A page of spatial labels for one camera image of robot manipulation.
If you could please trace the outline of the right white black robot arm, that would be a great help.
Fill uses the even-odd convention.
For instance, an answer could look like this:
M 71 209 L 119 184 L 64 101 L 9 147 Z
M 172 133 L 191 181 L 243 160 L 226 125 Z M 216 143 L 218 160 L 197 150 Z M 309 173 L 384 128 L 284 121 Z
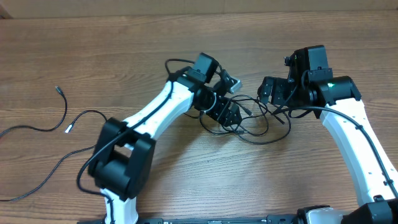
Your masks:
M 334 139 L 353 180 L 358 208 L 328 205 L 298 209 L 292 223 L 397 223 L 397 169 L 368 120 L 362 96 L 349 76 L 334 77 L 326 48 L 315 45 L 285 57 L 287 78 L 265 77 L 257 90 L 275 114 L 313 113 Z

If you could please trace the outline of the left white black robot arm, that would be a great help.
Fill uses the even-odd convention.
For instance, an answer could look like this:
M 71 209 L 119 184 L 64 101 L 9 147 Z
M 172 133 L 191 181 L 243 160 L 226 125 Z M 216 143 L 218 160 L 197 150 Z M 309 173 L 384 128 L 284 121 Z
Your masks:
M 168 75 L 163 90 L 138 113 L 105 122 L 93 155 L 81 168 L 105 199 L 106 215 L 100 223 L 137 223 L 136 197 L 148 180 L 156 141 L 180 115 L 195 108 L 223 126 L 242 120 L 238 106 L 224 98 L 242 83 L 213 57 L 201 53 Z

